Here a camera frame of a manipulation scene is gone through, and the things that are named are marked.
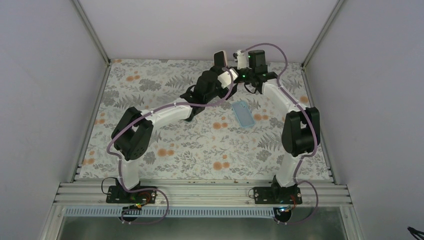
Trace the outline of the black phone from case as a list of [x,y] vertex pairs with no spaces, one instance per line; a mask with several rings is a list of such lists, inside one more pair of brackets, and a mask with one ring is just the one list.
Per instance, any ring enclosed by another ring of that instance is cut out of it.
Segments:
[[188,117],[188,118],[184,119],[184,121],[187,122],[187,123],[190,123],[192,120],[193,120],[192,117]]

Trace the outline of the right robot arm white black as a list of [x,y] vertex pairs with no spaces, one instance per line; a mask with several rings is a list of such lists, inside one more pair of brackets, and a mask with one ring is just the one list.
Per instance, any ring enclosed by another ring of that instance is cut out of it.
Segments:
[[286,114],[281,133],[285,153],[269,190],[272,200],[282,204],[290,195],[297,195],[300,184],[298,171],[304,159],[317,152],[320,144],[320,112],[316,107],[307,107],[295,99],[282,85],[281,74],[268,70],[264,50],[237,50],[233,57],[239,75],[236,82],[251,85]]

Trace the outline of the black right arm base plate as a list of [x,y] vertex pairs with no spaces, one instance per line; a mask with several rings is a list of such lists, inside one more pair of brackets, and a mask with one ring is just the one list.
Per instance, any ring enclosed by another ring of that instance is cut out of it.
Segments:
[[301,205],[303,203],[300,188],[290,187],[253,187],[251,196],[257,205]]

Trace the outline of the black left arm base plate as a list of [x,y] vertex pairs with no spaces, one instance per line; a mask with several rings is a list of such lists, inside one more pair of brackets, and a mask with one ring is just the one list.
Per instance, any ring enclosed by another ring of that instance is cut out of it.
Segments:
[[127,192],[122,186],[112,185],[108,188],[105,202],[108,204],[154,204],[157,191],[153,187],[136,186],[134,190],[148,188],[148,190]]

